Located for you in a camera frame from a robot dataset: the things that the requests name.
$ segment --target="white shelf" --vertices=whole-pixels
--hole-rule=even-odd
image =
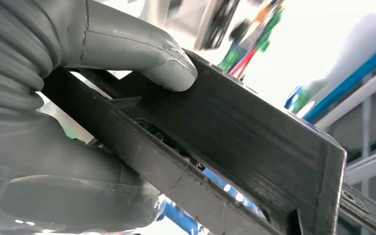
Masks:
[[[348,165],[344,181],[349,185],[354,185],[374,176],[376,176],[376,154]]]
[[[326,130],[334,122],[339,120],[342,116],[365,101],[368,97],[372,96],[374,93],[376,93],[376,76],[371,78],[361,88],[359,88],[337,107],[326,114],[315,124],[315,126],[321,130]]]

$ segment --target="blue object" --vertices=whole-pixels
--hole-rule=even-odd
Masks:
[[[333,103],[339,100],[347,91],[359,83],[366,75],[376,69],[376,54],[367,60],[351,76],[342,82],[335,90],[329,93],[315,107],[313,107],[303,118],[313,123],[319,115],[326,111]]]
[[[211,181],[224,188],[224,190],[234,198],[239,194],[239,192],[235,188],[228,186],[228,184],[224,180],[222,180],[216,174],[212,173],[210,170],[205,169],[203,173]],[[258,213],[258,207],[247,198],[243,197],[242,203],[243,205],[251,208],[254,212]],[[189,235],[191,235],[191,233],[198,235],[199,233],[202,233],[204,231],[204,228],[201,225],[199,225],[191,216],[189,216],[185,211],[183,211],[171,201],[166,202],[164,213],[159,216],[158,220],[162,220],[165,216],[172,220],[176,225],[178,225]]]
[[[298,86],[293,90],[293,92],[289,95],[289,97],[286,100],[286,103],[284,104],[285,109],[288,109],[293,105],[294,100],[293,98],[296,97],[296,95],[299,95],[302,92],[303,86]]]

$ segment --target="red wire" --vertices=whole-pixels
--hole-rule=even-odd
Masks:
[[[249,64],[250,60],[253,58],[253,56],[255,55],[255,53],[257,52],[257,49],[253,49],[252,51],[250,51],[246,57],[244,58],[243,61],[240,62],[240,64],[237,65],[237,67],[235,67],[231,72],[230,72],[230,75],[231,76],[234,76],[234,74],[239,70],[241,69],[240,71],[240,76],[241,74],[243,74],[246,66]]]
[[[252,51],[250,52],[250,54],[247,56],[247,58],[246,58],[247,61],[244,62],[244,65],[243,65],[243,67],[241,68],[241,71],[240,71],[240,73],[238,74],[237,79],[240,79],[240,78],[241,78],[241,76],[243,75],[244,70],[246,69],[247,65],[250,63],[250,61],[252,60],[252,58],[253,58],[253,56],[256,54],[256,52],[257,52],[257,50],[254,49],[254,50],[252,50]]]

